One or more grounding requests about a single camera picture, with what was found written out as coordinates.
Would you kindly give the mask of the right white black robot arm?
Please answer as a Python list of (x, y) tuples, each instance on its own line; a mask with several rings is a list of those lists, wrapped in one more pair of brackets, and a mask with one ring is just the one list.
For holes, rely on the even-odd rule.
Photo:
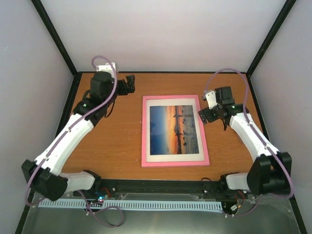
[(222, 189), (243, 190), (253, 195), (293, 196), (290, 183), (292, 158), (274, 147), (257, 127), (246, 104), (236, 104), (229, 86), (205, 91), (208, 106), (198, 112), (203, 124), (221, 120), (231, 127), (249, 151), (253, 164), (248, 173), (222, 175)]

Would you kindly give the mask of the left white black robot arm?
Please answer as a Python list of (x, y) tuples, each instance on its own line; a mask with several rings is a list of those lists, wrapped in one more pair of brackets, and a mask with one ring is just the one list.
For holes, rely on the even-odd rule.
[(73, 109), (67, 124), (34, 161), (26, 160), (21, 169), (27, 185), (44, 198), (56, 201), (64, 194), (85, 190), (90, 196), (101, 192), (101, 177), (90, 170), (62, 173), (62, 168), (81, 140), (111, 112), (118, 96), (135, 92), (135, 76), (117, 80), (110, 72), (96, 72), (90, 89)]

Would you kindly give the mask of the sunset photo print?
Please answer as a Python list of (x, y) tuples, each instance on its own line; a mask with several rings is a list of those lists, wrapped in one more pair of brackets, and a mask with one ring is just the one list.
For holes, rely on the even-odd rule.
[(151, 106), (150, 154), (199, 154), (193, 106)]

